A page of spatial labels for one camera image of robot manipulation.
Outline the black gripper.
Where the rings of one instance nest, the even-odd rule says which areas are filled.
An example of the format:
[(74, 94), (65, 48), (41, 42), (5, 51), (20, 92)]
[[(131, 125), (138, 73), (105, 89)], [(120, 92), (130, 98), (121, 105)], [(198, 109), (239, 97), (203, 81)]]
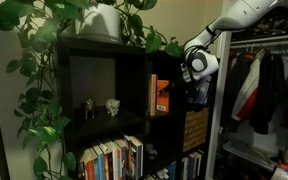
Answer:
[(184, 79), (178, 79), (174, 83), (168, 84), (163, 89), (159, 90), (160, 94), (169, 92), (172, 88), (181, 97), (193, 98), (196, 94), (195, 86), (192, 81), (186, 82)]

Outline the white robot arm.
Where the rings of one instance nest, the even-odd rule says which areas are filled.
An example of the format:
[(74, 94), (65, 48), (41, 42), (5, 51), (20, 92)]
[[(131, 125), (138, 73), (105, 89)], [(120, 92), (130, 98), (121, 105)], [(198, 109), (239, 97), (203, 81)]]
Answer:
[(242, 31), (277, 7), (288, 9), (288, 0), (237, 0), (197, 36), (185, 43), (182, 77), (159, 90), (159, 93), (164, 94), (182, 84), (189, 84), (191, 91), (194, 91), (195, 81), (213, 74), (219, 68), (217, 57), (207, 51), (208, 45), (222, 32)]

